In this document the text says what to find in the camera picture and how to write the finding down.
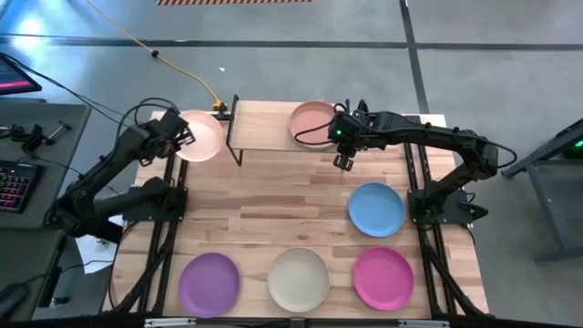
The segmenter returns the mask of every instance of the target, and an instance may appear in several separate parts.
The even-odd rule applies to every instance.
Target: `light pink plate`
[[[393,311],[405,306],[413,294],[413,269],[398,251],[372,247],[356,260],[353,282],[364,302],[377,310]]]
[[[291,137],[295,136],[299,132],[305,131],[310,128],[316,128],[324,125],[332,120],[334,117],[334,107],[323,101],[308,101],[299,105],[293,110],[290,117],[290,132]],[[328,127],[321,128],[319,130],[303,134],[298,137],[299,140],[304,142],[323,142],[328,139]],[[332,142],[320,145],[311,146],[303,145],[299,143],[302,147],[308,149],[327,149],[334,146]]]
[[[180,117],[189,122],[189,128],[196,141],[183,145],[176,154],[184,160],[201,162],[212,159],[223,145],[224,131],[219,121],[201,110],[189,110],[180,113]]]

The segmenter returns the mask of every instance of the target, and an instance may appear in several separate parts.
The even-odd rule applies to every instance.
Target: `gray floor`
[[[5,3],[9,7],[0,19],[0,33],[121,37],[82,0]],[[96,3],[142,38],[405,41],[398,0],[190,7],[156,7],[153,0]],[[583,5],[577,0],[408,3],[418,42],[583,43],[579,33]],[[51,46],[31,38],[13,41],[1,45],[0,51],[117,110],[153,96],[167,97],[184,109],[210,107],[210,96],[195,81],[155,63],[143,49]],[[160,51],[203,77],[227,101],[234,93],[245,99],[290,101],[349,97],[355,102],[363,97],[373,110],[419,111],[406,49],[169,47]],[[583,51],[420,50],[418,55],[431,113],[445,114],[450,127],[474,129],[521,157],[583,114]],[[43,86],[43,92],[30,97],[77,102],[65,91]],[[98,155],[110,150],[114,133],[115,126],[94,113],[73,167],[89,168]],[[127,188],[135,170],[124,172],[114,188]],[[573,178],[578,177],[576,172],[567,179],[553,178],[555,174],[548,172],[545,177],[557,192],[580,185],[575,183],[580,179]],[[476,203],[490,209],[474,230],[491,312],[503,318],[583,325],[579,310],[583,259],[546,265],[532,261],[555,245],[526,177],[498,176],[468,189],[477,192]],[[567,207],[557,204],[560,210]],[[573,217],[580,227],[577,215]],[[78,261],[71,252],[68,261]],[[37,312],[36,317],[97,310],[105,275],[68,274],[59,291],[71,295],[72,303],[56,312]]]

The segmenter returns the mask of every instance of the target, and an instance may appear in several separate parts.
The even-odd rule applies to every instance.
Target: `yellow cable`
[[[93,9],[95,9],[100,15],[102,15],[103,18],[107,19],[107,21],[109,23],[111,23],[111,25],[113,25],[119,32],[125,34],[128,38],[132,39],[135,43],[137,43],[140,46],[142,46],[145,49],[147,49],[150,52],[150,54],[155,51],[154,49],[150,48],[149,46],[146,46],[143,43],[141,43],[138,39],[136,39],[134,36],[132,36],[130,33],[128,33],[128,31],[126,31],[121,26],[119,26],[116,22],[114,22],[113,20],[111,20],[111,18],[109,18],[101,10],[99,10],[99,8],[97,8],[97,6],[95,4],[93,4],[93,2],[91,0],[87,0],[87,2],[93,7]],[[187,70],[185,70],[183,68],[177,67],[176,65],[174,65],[172,62],[170,62],[169,60],[167,60],[165,57],[163,57],[159,53],[156,55],[156,58],[159,58],[161,61],[163,61],[164,63],[166,63],[166,65],[168,65],[168,66],[176,69],[180,73],[186,74],[187,76],[192,77],[192,78],[196,79],[197,81],[199,81],[201,83],[201,85],[203,85],[210,92],[210,94],[214,97],[215,103],[212,104],[212,106],[215,107],[215,108],[218,108],[219,107],[219,105],[221,103],[219,97],[217,97],[217,94],[215,94],[212,91],[212,89],[209,87],[209,85],[205,81],[203,81],[202,78],[195,76],[194,74],[190,73],[189,71],[187,71]]]

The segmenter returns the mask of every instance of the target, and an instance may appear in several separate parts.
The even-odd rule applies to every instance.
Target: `wooden tabletop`
[[[237,102],[233,120],[230,146],[233,149],[306,151],[293,140],[290,132],[290,116],[302,103],[283,101],[249,101]],[[422,115],[422,123],[444,127],[443,115]],[[332,147],[324,152],[335,152]]]
[[[424,120],[432,118],[436,125],[445,123],[443,116],[424,117]],[[455,167],[450,151],[428,148],[427,153],[434,179],[441,179]],[[418,162],[416,147],[414,155]],[[164,315],[189,315],[179,303],[179,276],[197,255],[217,251],[237,263],[242,282],[239,300],[224,316],[429,318],[421,252],[408,213],[404,226],[396,234],[375,238],[353,226],[346,207],[355,188],[373,181],[388,184],[406,201],[409,180],[403,147],[360,152],[351,172],[333,167],[333,157],[333,154],[309,152],[246,150],[242,166],[238,167],[224,148],[214,159],[190,163],[186,179],[188,207],[179,225]],[[141,185],[153,176],[162,177],[165,165],[166,160],[155,160],[152,165],[140,168],[136,184]],[[421,174],[418,179],[423,186]],[[120,246],[112,282],[116,302],[129,292],[144,269],[152,227],[151,222],[141,222]],[[460,226],[444,225],[443,234],[452,275],[475,305],[487,311],[476,252],[468,231]],[[414,294],[398,311],[376,311],[353,288],[353,264],[364,250],[374,245],[395,248],[414,269]],[[326,262],[331,281],[323,304],[301,315],[280,308],[271,299],[266,282],[275,258],[295,246],[316,251]],[[444,309],[443,284],[435,270],[434,276]],[[157,286],[158,276],[152,284],[152,302]]]

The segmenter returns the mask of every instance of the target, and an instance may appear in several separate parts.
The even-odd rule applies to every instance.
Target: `keyboard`
[[[22,213],[42,166],[0,160],[0,211]]]

